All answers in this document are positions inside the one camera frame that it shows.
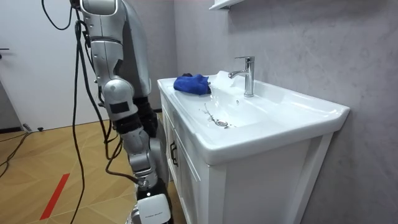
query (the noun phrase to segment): cabinet handle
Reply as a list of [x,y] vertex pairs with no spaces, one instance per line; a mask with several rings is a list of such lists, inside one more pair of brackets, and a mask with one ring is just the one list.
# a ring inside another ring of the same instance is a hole
[[177,146],[175,145],[175,142],[173,141],[173,143],[170,145],[170,155],[171,155],[171,158],[173,160],[173,164],[178,167],[177,158],[174,156],[174,151],[175,150],[177,150]]
[[[9,49],[0,49],[0,50],[9,50]],[[2,55],[0,54],[0,59],[2,59]]]

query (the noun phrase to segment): wooden floor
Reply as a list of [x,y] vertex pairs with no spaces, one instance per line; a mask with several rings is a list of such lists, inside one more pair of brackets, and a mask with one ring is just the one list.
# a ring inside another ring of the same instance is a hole
[[[76,130],[86,190],[74,223],[124,224],[136,202],[134,185],[130,180],[105,172],[107,160],[99,123],[82,124]],[[19,134],[1,134],[0,141]],[[20,140],[0,142],[0,162],[6,160]],[[112,142],[109,148],[113,150],[116,145],[117,141]],[[124,151],[114,160],[111,170],[131,174]],[[70,176],[50,217],[40,220],[64,174]],[[31,134],[0,179],[0,223],[70,223],[80,196],[80,175],[71,127]],[[169,184],[169,193],[175,223],[186,224],[173,182]]]

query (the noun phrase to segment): faucet handle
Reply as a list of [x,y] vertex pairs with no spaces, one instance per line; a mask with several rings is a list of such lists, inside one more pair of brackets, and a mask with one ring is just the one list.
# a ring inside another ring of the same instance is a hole
[[238,58],[244,58],[244,61],[246,63],[254,62],[255,56],[242,56],[242,57],[236,57],[235,59]]

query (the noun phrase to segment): shelf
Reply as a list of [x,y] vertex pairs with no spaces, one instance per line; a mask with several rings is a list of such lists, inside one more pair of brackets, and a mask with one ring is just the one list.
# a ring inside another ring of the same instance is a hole
[[215,0],[214,5],[212,5],[209,10],[224,9],[229,10],[229,7],[233,4],[239,3],[244,0]]

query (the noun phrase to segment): white vanity cabinet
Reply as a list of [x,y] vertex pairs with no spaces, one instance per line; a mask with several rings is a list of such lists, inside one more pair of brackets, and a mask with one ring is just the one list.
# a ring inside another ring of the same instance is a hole
[[158,80],[168,165],[187,223],[299,224],[349,108],[259,81],[245,98],[243,77],[228,86],[224,78],[209,76],[205,96],[174,90],[175,78]]

